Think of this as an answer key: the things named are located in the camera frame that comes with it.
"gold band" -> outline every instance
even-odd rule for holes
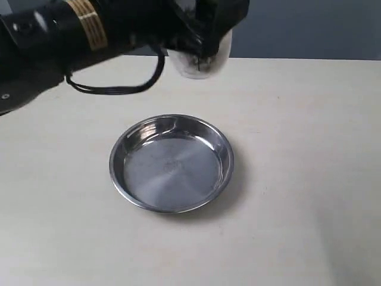
[[[71,9],[77,14],[83,30],[88,38],[92,51],[108,46],[105,30],[98,13],[89,0],[66,0]]]

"stainless steel bowl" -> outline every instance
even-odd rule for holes
[[[127,130],[110,156],[110,175],[134,205],[183,213],[215,199],[230,181],[233,150],[213,125],[191,116],[162,115]]]

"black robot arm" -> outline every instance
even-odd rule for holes
[[[206,58],[246,17],[249,0],[66,0],[0,17],[0,114],[16,110],[66,79],[81,92],[131,94],[150,88],[164,67],[162,48]],[[140,86],[94,88],[71,74],[145,45],[158,54]]]

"black cable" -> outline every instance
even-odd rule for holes
[[[110,86],[110,87],[94,87],[81,85],[79,83],[73,82],[71,80],[71,75],[66,74],[66,82],[71,85],[77,91],[86,94],[100,94],[100,95],[126,95],[126,94],[137,94],[151,88],[160,78],[164,70],[165,65],[165,55],[161,48],[155,45],[150,45],[151,49],[157,54],[158,61],[154,74],[152,77],[142,85],[138,86]]]

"table surface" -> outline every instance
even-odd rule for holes
[[[155,58],[75,75],[146,80]],[[67,85],[0,118],[1,285],[381,284],[381,62],[231,59],[210,80],[168,64],[144,94]],[[150,116],[225,133],[233,179],[201,210],[158,215],[113,187],[118,137]]]

